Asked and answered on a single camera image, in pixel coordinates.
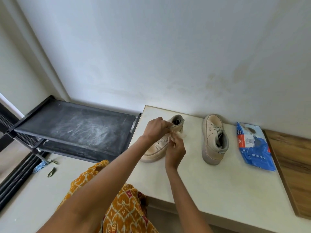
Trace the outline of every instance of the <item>orange patterned dress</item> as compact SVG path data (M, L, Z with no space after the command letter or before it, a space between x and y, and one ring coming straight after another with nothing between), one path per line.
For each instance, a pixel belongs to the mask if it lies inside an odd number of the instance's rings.
M70 185L70 190L60 203L57 209L72 194L84 186L100 170L109 164L107 160L103 160L88 168ZM152 223L147 219L148 202L145 195L139 192L130 184L125 184L119 194L111 203L103 220L98 223L98 227L94 233L134 233L134 232L158 232Z

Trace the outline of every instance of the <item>forearm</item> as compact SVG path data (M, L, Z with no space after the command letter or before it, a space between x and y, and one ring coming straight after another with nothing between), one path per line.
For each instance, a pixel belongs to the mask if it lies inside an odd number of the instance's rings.
M212 233L213 231L203 219L202 214L191 199L177 170L167 170L174 202L185 233Z
M93 231L150 146L147 138L138 138L124 153L72 195L45 224L47 227L44 226L42 232L50 232L53 228L51 225L55 224L65 225L66 230L71 232Z

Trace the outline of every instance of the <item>person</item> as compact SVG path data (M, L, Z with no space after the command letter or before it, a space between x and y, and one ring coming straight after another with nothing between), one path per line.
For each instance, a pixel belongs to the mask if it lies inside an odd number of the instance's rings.
M171 125L161 117L149 121L143 135L109 165L102 161L81 174L38 233L157 232L146 218L146 197L125 182L147 149L170 132ZM185 233L212 233L177 172L186 153L183 140L175 133L172 137L165 170L182 228Z

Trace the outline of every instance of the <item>thick shoe sole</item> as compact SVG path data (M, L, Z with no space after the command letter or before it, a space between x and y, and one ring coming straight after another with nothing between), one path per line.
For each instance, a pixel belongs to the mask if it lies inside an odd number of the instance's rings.
M208 116L206 116L202 122L202 133L203 133L203 145L202 145L202 158L205 161L205 163L210 164L210 165L218 165L222 159L213 159L211 157L208 156L207 152L205 151L205 146L206 146L206 142L207 142L207 128L206 128L206 122L207 119L210 115L215 115L216 114L209 114Z
M151 155L152 156L151 159L142 159L141 158L140 161L142 161L144 163L153 163L153 162L156 162L156 161L162 159L165 156L165 154L166 154L167 145L161 150L162 152L161 152L160 155L158 155L158 156L157 155Z

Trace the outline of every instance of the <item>person's right arm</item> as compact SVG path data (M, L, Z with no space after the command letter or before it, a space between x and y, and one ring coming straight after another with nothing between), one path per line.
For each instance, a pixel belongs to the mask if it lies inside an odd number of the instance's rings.
M184 142L172 134L174 142L170 141L166 151L165 169L169 177L174 202L179 219L185 233L213 233L210 226L205 222L201 212L190 197L177 168L186 154Z

